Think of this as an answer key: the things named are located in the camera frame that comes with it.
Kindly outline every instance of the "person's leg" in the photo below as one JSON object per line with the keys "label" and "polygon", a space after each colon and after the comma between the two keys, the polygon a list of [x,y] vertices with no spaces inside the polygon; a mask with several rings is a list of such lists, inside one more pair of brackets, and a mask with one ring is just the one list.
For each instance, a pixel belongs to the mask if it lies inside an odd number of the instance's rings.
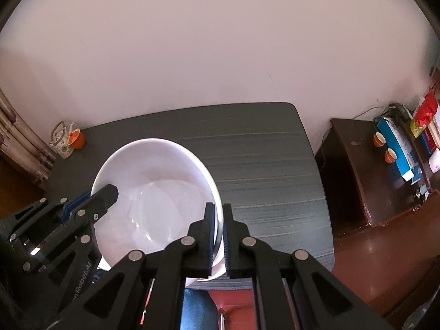
{"label": "person's leg", "polygon": [[180,330],[217,330],[217,307],[209,293],[185,289]]}

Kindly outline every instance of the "small cup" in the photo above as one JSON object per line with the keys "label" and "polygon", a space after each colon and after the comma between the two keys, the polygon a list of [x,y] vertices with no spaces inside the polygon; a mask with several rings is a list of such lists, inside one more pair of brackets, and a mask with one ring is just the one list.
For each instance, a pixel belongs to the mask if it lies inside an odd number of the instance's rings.
{"label": "small cup", "polygon": [[381,148],[385,145],[385,137],[379,132],[375,133],[373,137],[373,144],[375,145],[375,147]]}
{"label": "small cup", "polygon": [[388,148],[385,152],[385,161],[387,162],[387,164],[392,164],[396,160],[397,160],[396,153],[391,148]]}
{"label": "small cup", "polygon": [[72,148],[80,149],[85,144],[85,137],[79,129],[75,129],[70,135],[67,144]]}

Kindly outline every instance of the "white container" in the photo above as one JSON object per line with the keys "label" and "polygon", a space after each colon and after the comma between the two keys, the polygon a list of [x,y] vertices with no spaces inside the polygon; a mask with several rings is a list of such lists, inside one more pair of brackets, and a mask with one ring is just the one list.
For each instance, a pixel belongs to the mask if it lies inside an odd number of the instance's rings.
{"label": "white container", "polygon": [[[117,202],[95,223],[96,240],[109,266],[131,250],[156,252],[185,236],[192,222],[203,219],[206,202],[212,202],[217,222],[209,279],[225,273],[220,195],[208,169],[192,152],[163,139],[131,142],[101,167],[92,195],[109,183],[118,189]],[[195,281],[187,279],[186,285]]]}
{"label": "white container", "polygon": [[440,150],[435,149],[433,154],[430,156],[428,161],[430,163],[430,168],[433,173],[440,170]]}

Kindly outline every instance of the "floral curtain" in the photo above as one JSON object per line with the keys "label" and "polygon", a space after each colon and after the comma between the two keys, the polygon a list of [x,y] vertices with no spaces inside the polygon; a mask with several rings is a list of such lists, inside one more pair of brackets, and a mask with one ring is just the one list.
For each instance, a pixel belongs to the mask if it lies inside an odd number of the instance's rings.
{"label": "floral curtain", "polygon": [[6,155],[44,186],[55,161],[55,152],[14,110],[0,89],[0,154]]}

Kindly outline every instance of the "white wall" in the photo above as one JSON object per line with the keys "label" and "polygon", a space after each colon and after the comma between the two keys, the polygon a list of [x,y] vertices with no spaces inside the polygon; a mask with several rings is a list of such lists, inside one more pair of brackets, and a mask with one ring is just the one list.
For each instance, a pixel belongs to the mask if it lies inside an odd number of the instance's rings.
{"label": "white wall", "polygon": [[288,101],[317,150],[330,117],[413,103],[438,48],[413,0],[23,0],[0,86],[46,141],[61,119]]}

